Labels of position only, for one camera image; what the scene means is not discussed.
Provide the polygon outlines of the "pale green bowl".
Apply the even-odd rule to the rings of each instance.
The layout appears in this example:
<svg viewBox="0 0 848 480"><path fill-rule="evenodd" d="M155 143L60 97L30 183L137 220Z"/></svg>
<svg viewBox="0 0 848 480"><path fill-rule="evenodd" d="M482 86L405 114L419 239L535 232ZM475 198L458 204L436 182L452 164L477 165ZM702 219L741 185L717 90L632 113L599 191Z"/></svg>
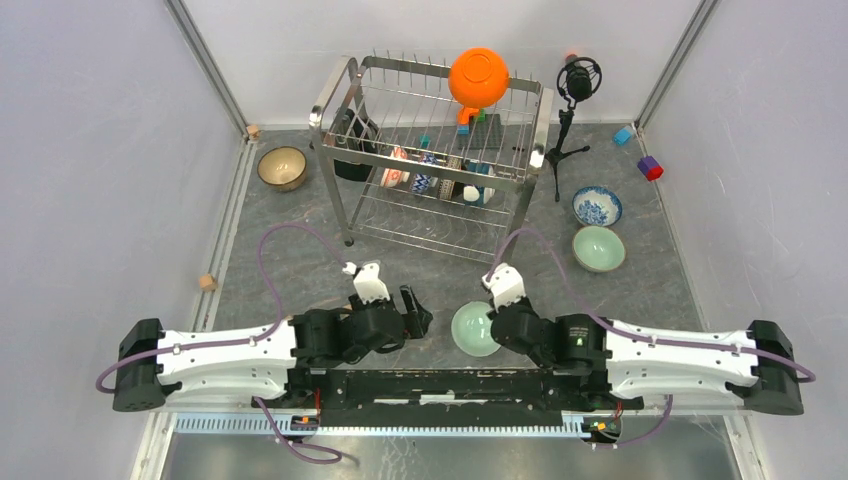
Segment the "pale green bowl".
<svg viewBox="0 0 848 480"><path fill-rule="evenodd" d="M492 320L488 317L489 311L488 303L472 301L461 306L452 318L451 334L454 343L472 357L487 357L501 347L491 335Z"/></svg>

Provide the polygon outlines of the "celadon green bowl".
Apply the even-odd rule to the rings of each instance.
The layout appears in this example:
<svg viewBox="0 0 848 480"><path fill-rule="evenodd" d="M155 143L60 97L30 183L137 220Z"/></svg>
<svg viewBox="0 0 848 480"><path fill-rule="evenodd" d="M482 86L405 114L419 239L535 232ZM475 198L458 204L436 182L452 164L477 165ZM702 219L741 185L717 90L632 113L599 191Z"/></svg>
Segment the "celadon green bowl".
<svg viewBox="0 0 848 480"><path fill-rule="evenodd" d="M585 226L572 239L576 261L586 270L607 273L619 268L626 259L626 248L619 236L609 228Z"/></svg>

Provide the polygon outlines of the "blue white floral bowl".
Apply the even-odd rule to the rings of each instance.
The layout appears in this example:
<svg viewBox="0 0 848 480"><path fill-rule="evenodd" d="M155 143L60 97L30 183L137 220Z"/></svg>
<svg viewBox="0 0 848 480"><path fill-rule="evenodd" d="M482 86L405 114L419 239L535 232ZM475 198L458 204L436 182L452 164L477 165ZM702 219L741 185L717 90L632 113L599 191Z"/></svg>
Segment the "blue white floral bowl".
<svg viewBox="0 0 848 480"><path fill-rule="evenodd" d="M601 186L587 186L579 189L572 198L572 210L581 225L610 227L617 223L623 214L623 206L618 196Z"/></svg>

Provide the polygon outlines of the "steel two-tier dish rack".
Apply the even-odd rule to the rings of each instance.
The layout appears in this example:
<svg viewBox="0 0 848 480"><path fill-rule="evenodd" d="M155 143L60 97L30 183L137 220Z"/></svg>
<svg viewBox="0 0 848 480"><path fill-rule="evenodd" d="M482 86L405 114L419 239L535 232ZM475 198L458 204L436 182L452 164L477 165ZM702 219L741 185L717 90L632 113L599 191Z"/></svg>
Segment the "steel two-tier dish rack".
<svg viewBox="0 0 848 480"><path fill-rule="evenodd" d="M344 244L512 256L543 170L554 93L512 75L506 94L460 127L448 74L388 55L335 63L308 122Z"/></svg>

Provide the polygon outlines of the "brown glazed bowl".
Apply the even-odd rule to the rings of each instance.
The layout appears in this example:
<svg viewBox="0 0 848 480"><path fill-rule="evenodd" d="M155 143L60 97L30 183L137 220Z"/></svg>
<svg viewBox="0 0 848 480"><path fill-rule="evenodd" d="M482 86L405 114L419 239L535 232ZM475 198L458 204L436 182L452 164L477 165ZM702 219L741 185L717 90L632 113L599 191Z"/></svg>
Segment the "brown glazed bowl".
<svg viewBox="0 0 848 480"><path fill-rule="evenodd" d="M307 178L305 154L291 146L275 148L259 161L257 173L260 180L270 188L289 192L299 188Z"/></svg>

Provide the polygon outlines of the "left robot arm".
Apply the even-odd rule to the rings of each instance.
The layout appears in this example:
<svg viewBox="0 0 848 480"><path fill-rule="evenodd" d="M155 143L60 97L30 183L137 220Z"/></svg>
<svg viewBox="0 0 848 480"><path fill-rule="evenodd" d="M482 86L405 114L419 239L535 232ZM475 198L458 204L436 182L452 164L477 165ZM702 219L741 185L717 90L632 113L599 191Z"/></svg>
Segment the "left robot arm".
<svg viewBox="0 0 848 480"><path fill-rule="evenodd" d="M405 309L393 299L311 309L279 324L216 331L166 330L157 318L138 321L121 341L110 367L115 385L97 385L116 412L153 410L186 401L283 400L306 405L314 394L312 370L359 363L426 336L433 315L403 285Z"/></svg>

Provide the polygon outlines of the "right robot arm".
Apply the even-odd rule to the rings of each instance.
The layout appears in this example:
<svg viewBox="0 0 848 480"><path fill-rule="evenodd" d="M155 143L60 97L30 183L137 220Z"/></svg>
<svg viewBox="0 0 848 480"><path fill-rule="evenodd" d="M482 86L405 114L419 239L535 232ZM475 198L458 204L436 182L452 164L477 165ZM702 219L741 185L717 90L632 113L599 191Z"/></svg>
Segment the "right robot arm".
<svg viewBox="0 0 848 480"><path fill-rule="evenodd" d="M568 409L635 409L648 397L723 399L758 413L804 412L792 343L777 323L708 333L663 330L585 313L541 317L526 299L492 309L491 336L529 358Z"/></svg>

